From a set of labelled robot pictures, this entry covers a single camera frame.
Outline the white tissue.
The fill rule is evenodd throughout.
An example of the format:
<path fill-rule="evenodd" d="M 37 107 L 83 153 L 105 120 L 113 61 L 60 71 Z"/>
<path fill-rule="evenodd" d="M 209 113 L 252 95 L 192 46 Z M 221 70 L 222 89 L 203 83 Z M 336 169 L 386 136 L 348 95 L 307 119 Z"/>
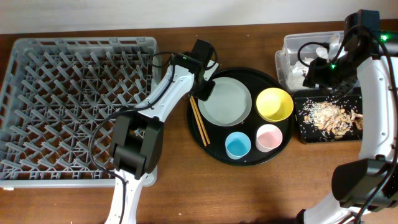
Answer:
<path fill-rule="evenodd" d="M 320 45 L 310 44 L 300 52 L 300 58 L 307 64 L 320 57 L 331 60 L 335 57 L 344 38 L 344 32 L 318 32 L 307 34 L 287 35 L 284 39 L 284 53 L 286 61 L 285 82 L 290 92 L 307 90 L 303 81 L 308 73 L 308 67 L 304 66 L 297 57 L 299 48 L 307 42 L 327 43 L 329 49 Z"/>

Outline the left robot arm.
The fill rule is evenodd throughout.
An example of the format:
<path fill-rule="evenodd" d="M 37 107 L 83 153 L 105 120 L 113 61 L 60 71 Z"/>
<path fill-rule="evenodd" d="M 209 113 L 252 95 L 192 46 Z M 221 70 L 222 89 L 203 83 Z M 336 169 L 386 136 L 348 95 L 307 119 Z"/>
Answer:
<path fill-rule="evenodd" d="M 115 120 L 110 154 L 115 170 L 114 193 L 107 223 L 136 223 L 143 187 L 154 185 L 162 153 L 164 123 L 187 93 L 207 100 L 218 68 L 214 50 L 172 54 L 166 74 L 155 90 L 131 109 L 112 115 Z"/>

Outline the yellow bowl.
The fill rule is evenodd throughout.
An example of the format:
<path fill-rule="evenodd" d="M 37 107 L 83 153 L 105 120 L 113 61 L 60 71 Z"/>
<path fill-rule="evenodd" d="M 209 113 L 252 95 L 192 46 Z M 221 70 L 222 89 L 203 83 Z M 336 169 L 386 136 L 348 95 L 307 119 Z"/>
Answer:
<path fill-rule="evenodd" d="M 258 94 L 256 109 L 262 119 L 276 123 L 287 119 L 293 113 L 294 101 L 283 89 L 267 88 Z"/>

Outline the peanut shells and rice waste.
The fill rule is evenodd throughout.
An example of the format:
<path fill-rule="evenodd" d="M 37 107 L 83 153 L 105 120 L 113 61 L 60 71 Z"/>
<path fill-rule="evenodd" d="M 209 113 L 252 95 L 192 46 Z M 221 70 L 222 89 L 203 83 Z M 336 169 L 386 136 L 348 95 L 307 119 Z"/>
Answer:
<path fill-rule="evenodd" d="M 346 111 L 334 102 L 315 102 L 307 100 L 303 107 L 303 122 L 319 131 L 323 138 L 331 137 L 332 140 L 342 140 L 344 136 L 354 133 L 354 130 L 363 130 L 363 115 L 354 109 Z"/>

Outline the grey round plate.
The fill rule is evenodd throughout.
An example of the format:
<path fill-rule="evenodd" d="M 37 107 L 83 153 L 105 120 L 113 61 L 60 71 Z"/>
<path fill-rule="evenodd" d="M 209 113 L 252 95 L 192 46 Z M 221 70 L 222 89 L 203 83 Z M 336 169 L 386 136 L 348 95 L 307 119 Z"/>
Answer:
<path fill-rule="evenodd" d="M 252 108 L 248 88 L 230 77 L 214 79 L 215 86 L 206 101 L 198 100 L 201 115 L 217 126 L 234 126 L 246 119 Z"/>

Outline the wooden chopstick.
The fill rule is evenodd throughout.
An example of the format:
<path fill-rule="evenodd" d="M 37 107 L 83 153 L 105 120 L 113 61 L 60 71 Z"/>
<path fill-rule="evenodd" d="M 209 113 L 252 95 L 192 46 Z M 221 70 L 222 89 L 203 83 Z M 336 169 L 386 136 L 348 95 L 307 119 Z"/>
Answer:
<path fill-rule="evenodd" d="M 199 120 L 200 120 L 200 122 L 201 122 L 201 128 L 202 128 L 202 130 L 203 130 L 203 134 L 204 134 L 204 136 L 205 136 L 207 145 L 210 145 L 211 142 L 210 142 L 210 139 L 209 139 L 209 137 L 208 137 L 208 133 L 207 133 L 207 131 L 206 131 L 205 125 L 204 125 L 204 123 L 203 123 L 203 120 L 202 120 L 202 118 L 201 118 L 201 114 L 200 114 L 200 112 L 199 112 L 198 106 L 197 106 L 197 112 L 198 112 Z"/>
<path fill-rule="evenodd" d="M 194 100 L 193 96 L 190 97 L 190 104 L 191 104 L 191 107 L 192 107 L 192 110 L 193 110 L 193 114 L 195 116 L 195 121 L 197 123 L 198 130 L 200 132 L 201 140 L 203 141 L 203 145 L 207 146 L 207 142 L 206 142 L 205 136 L 203 134 L 203 130 L 201 128 L 201 122 L 199 120 L 199 116 L 198 116 L 198 112 L 197 112 L 197 106 L 195 104 L 195 100 Z"/>

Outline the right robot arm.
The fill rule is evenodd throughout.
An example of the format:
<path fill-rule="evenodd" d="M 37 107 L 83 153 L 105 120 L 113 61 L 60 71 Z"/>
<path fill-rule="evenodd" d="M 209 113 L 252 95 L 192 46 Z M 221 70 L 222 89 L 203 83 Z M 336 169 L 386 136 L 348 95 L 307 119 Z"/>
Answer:
<path fill-rule="evenodd" d="M 364 124 L 359 160 L 338 166 L 332 191 L 295 221 L 360 223 L 364 214 L 396 207 L 397 33 L 381 29 L 377 11 L 349 15 L 335 57 L 312 61 L 303 84 L 335 96 L 359 84 Z"/>

